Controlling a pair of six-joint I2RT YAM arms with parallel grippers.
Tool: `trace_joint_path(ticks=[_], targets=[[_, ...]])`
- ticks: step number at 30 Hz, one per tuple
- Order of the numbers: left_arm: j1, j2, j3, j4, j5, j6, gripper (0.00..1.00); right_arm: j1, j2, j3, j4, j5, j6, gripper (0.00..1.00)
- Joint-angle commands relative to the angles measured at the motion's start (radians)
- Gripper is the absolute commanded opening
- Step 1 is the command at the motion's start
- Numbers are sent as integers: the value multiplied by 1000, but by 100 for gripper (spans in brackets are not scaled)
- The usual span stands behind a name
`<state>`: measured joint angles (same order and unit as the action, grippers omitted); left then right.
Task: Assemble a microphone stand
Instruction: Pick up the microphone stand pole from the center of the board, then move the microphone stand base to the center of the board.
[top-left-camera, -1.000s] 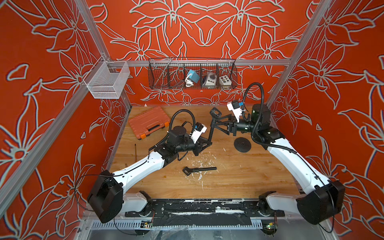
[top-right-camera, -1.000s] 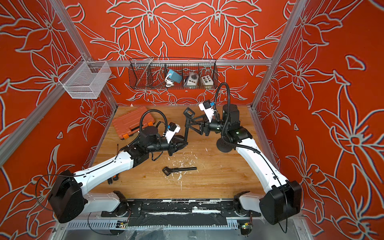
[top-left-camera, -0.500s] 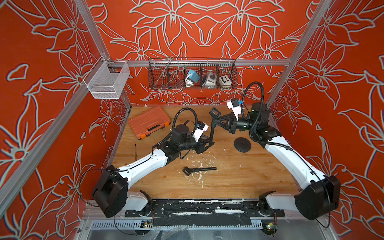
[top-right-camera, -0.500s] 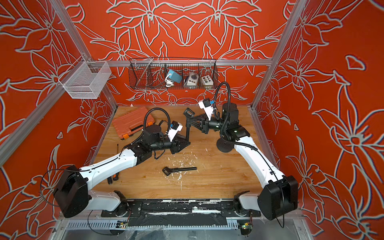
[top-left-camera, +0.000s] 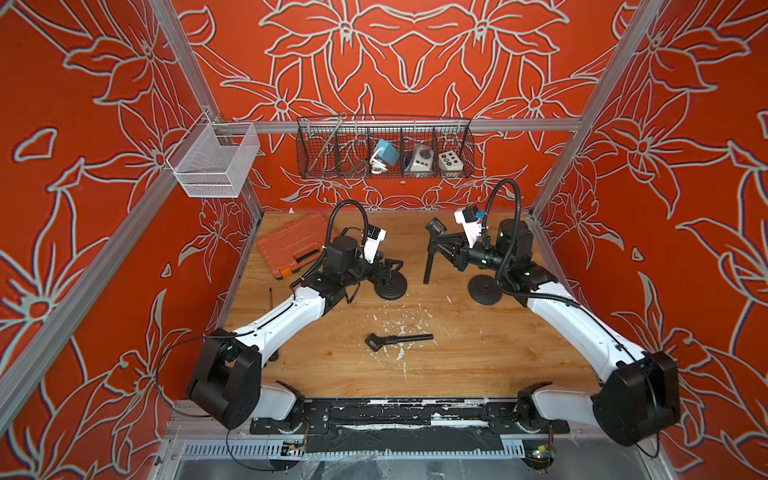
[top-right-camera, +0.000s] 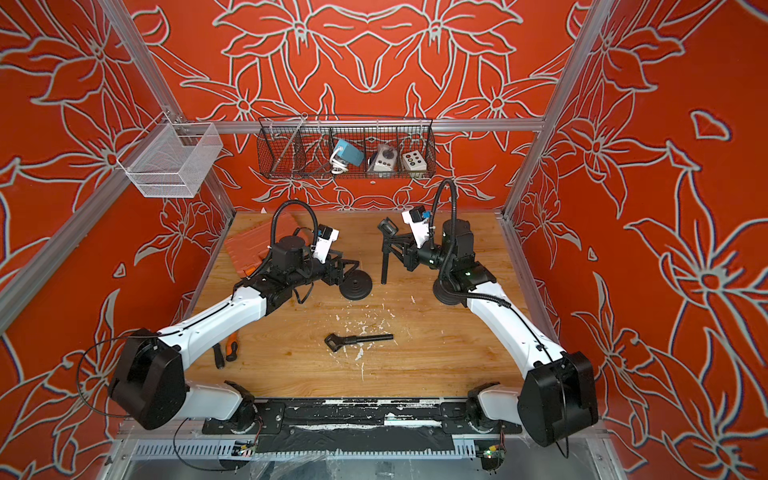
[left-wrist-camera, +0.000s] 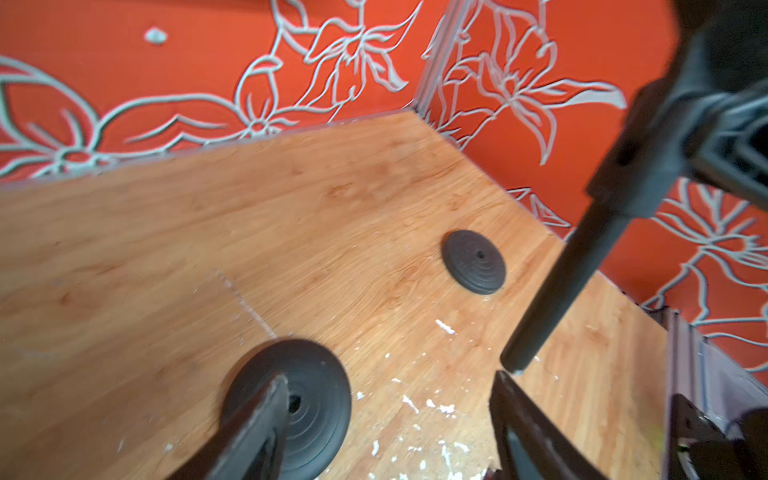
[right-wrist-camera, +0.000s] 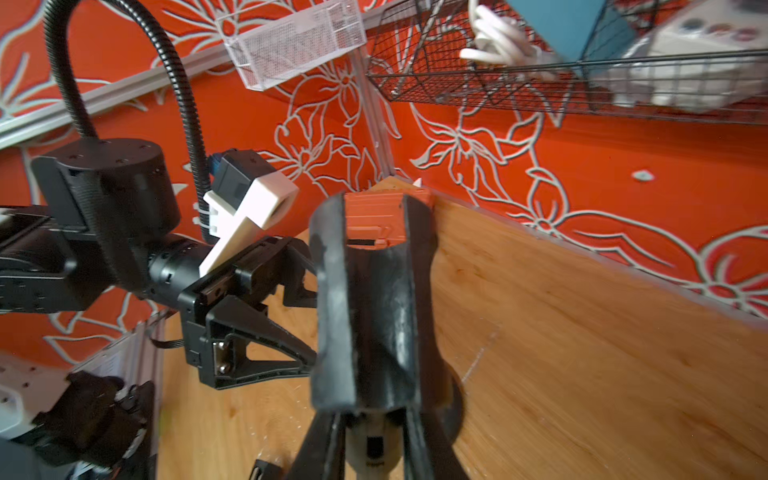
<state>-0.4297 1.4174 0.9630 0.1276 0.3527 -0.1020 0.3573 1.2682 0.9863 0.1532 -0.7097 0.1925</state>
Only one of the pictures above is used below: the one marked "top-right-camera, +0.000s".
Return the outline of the black round stand base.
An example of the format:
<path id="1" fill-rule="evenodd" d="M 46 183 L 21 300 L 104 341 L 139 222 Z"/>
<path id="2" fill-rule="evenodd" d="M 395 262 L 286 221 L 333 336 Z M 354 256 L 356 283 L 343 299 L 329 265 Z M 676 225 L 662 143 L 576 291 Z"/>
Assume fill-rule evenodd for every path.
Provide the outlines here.
<path id="1" fill-rule="evenodd" d="M 350 301 L 365 299 L 373 290 L 373 281 L 370 275 L 361 270 L 349 272 L 351 282 L 343 288 L 339 287 L 341 295 Z"/>

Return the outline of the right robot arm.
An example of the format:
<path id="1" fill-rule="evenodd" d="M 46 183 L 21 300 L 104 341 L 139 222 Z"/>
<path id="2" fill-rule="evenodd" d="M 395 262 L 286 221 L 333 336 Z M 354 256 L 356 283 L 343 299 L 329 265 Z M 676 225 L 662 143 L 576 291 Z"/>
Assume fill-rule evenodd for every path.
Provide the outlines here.
<path id="1" fill-rule="evenodd" d="M 554 445 L 570 454 L 571 436 L 599 419 L 594 367 L 581 352 L 567 352 L 537 328 L 506 295 L 495 275 L 477 259 L 474 233 L 458 216 L 453 180 L 440 182 L 450 193 L 450 217 L 435 226 L 439 198 L 432 208 L 403 212 L 410 229 L 402 233 L 390 218 L 382 220 L 382 267 L 397 258 L 408 270 L 424 265 L 437 273 L 433 294 L 445 305 L 461 305 L 477 316 L 509 353 L 520 375 L 520 390 L 488 384 L 470 394 L 471 408 L 483 419 L 522 427 L 538 445 Z"/>

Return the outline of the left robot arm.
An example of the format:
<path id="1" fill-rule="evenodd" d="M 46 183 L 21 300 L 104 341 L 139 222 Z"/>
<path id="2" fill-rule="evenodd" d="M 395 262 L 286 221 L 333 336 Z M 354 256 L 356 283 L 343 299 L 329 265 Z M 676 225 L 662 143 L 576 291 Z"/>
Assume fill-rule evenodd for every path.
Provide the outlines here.
<path id="1" fill-rule="evenodd" d="M 139 329 L 128 335 L 108 385 L 108 396 L 146 430 L 172 420 L 210 419 L 235 433 L 247 433 L 259 422 L 253 395 L 227 381 L 220 385 L 186 379 L 186 370 L 231 334 L 278 310 L 291 299 L 304 303 L 298 289 L 316 282 L 338 287 L 351 301 L 373 289 L 369 274 L 357 260 L 333 249 L 338 231 L 310 218 L 310 240 L 300 234 L 278 237 L 280 216 L 291 201 L 274 213 L 267 257 L 238 281 L 230 296 L 203 312 L 157 332 Z"/>

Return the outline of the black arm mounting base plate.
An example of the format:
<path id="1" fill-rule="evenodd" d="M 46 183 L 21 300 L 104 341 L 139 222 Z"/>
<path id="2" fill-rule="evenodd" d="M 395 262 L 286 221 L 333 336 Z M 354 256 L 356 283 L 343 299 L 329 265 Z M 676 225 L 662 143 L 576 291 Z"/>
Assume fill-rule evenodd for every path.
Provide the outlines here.
<path id="1" fill-rule="evenodd" d="M 472 459 L 523 433 L 517 424 L 481 416 L 463 398 L 273 399 L 256 409 L 243 432 L 209 419 L 202 434 L 233 442 L 232 458 Z"/>

